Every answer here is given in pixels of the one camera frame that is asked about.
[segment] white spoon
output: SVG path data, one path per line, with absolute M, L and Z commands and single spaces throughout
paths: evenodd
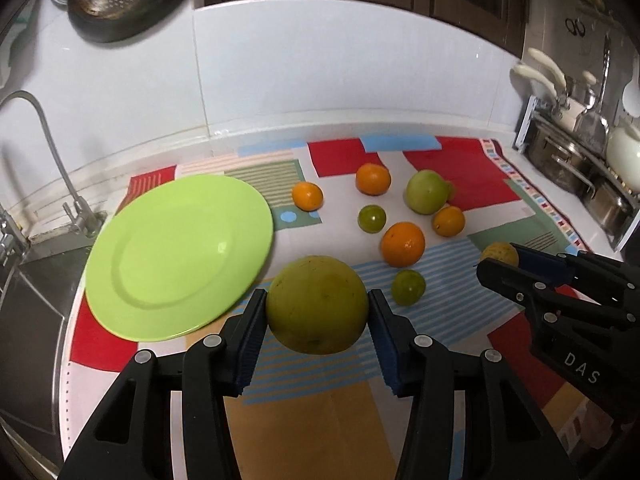
M 640 117 L 640 56 L 634 55 L 634 75 L 622 92 L 622 106 L 632 117 Z

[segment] tiled wall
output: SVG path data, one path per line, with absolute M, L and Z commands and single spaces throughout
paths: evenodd
M 589 70 L 600 80 L 604 36 L 608 31 L 611 36 L 611 66 L 603 111 L 608 118 L 613 118 L 622 91 L 631 77 L 635 48 L 623 31 L 580 12 L 577 4 L 577 0 L 530 0 L 525 52 L 530 46 L 538 48 L 551 56 L 567 75 L 580 77 L 583 70 Z M 580 18 L 586 29 L 583 38 L 567 30 L 564 23 L 567 18 Z M 524 60 L 537 66 L 527 55 Z
M 190 0 L 108 45 L 82 40 L 49 0 L 36 8 L 0 98 L 36 95 L 69 170 L 177 132 L 184 142 L 189 132 L 213 138 L 347 112 L 513 131 L 522 109 L 515 57 L 388 7 L 253 0 L 194 12 Z M 9 207 L 57 178 L 34 110 L 11 102 L 0 112 L 0 201 Z

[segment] colorful patchwork tablecloth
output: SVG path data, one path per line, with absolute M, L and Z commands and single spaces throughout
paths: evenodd
M 383 196 L 368 197 L 356 190 L 354 173 L 365 162 L 383 164 L 391 172 L 392 185 Z M 404 204 L 407 181 L 423 169 L 437 171 L 456 186 L 451 204 L 465 212 L 466 227 L 455 238 L 437 236 L 430 218 L 414 214 Z M 529 354 L 524 314 L 516 304 L 482 288 L 474 264 L 482 249 L 498 240 L 549 253 L 587 248 L 568 220 L 502 157 L 495 141 L 389 135 L 251 146 L 137 176 L 121 208 L 155 186 L 202 173 L 244 180 L 271 207 L 274 244 L 256 286 L 268 288 L 285 264 L 308 254 L 328 254 L 346 262 L 367 289 L 382 289 L 392 309 L 407 316 L 418 332 L 457 351 L 479 354 L 497 348 L 543 409 L 565 449 L 574 448 L 586 399 Z M 291 187 L 303 180 L 315 182 L 324 192 L 317 212 L 303 212 L 291 201 Z M 380 257 L 382 233 L 366 234 L 358 227 L 358 211 L 368 203 L 385 209 L 388 226 L 412 221 L 425 233 L 427 248 L 413 268 L 425 277 L 427 289 L 414 306 L 398 307 L 391 300 L 397 269 Z M 184 351 L 217 333 L 226 317 L 241 312 L 249 294 L 209 326 L 151 344 L 108 333 L 83 296 L 72 314 L 63 356 L 64 455 L 137 350 L 151 348 L 157 355 Z M 384 385 L 367 331 L 352 348 L 330 356 L 289 351 L 268 332 L 252 384 L 239 399 L 227 399 L 226 409 L 244 480 L 388 480 L 394 477 L 402 450 L 410 400 L 396 399 Z M 457 417 L 453 479 L 462 471 L 463 428 L 463 417 Z M 172 439 L 175 478 L 186 480 L 179 393 L 172 400 Z

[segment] green lime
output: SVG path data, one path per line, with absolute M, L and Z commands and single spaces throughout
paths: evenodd
M 409 306 L 418 301 L 424 294 L 427 284 L 416 270 L 401 270 L 391 284 L 391 296 L 399 306 Z
M 366 205 L 358 213 L 358 225 L 366 233 L 379 233 L 385 224 L 386 213 L 379 205 Z

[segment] blue polka dot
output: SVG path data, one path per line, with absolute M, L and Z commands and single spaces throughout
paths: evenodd
M 280 215 L 280 220 L 282 220 L 283 222 L 286 222 L 287 224 L 295 222 L 297 218 L 298 218 L 298 215 L 296 215 L 293 211 L 285 211 Z

